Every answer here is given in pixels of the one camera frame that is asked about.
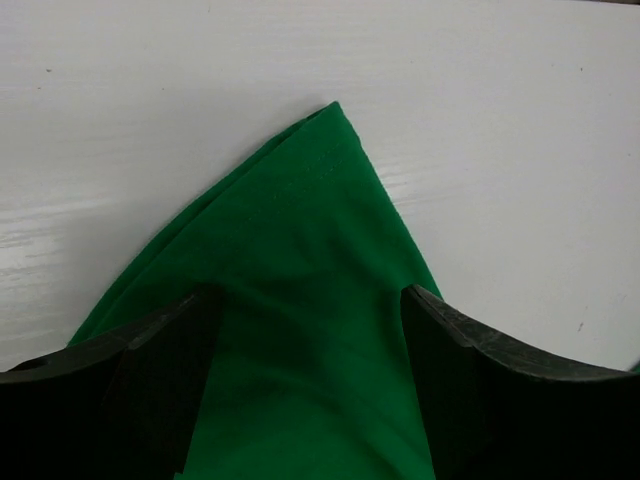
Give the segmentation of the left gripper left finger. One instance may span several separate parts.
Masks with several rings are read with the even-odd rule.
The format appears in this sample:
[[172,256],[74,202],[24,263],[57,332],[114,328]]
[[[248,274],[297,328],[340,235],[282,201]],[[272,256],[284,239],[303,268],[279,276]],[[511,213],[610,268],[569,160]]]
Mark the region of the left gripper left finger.
[[1,374],[4,479],[172,479],[183,473],[223,313],[184,299]]

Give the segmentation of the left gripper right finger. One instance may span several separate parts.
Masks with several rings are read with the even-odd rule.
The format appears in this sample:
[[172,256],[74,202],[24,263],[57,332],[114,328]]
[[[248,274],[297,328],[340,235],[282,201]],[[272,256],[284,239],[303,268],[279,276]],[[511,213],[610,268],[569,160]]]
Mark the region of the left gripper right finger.
[[439,479],[635,479],[639,377],[528,345],[420,286],[401,322]]

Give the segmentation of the green t shirt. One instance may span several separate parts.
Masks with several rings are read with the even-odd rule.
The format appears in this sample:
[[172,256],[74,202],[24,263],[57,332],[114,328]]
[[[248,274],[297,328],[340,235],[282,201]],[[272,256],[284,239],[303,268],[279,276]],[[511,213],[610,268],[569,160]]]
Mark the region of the green t shirt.
[[437,286],[332,103],[186,207],[126,267],[80,343],[226,291],[187,479],[430,479],[400,320]]

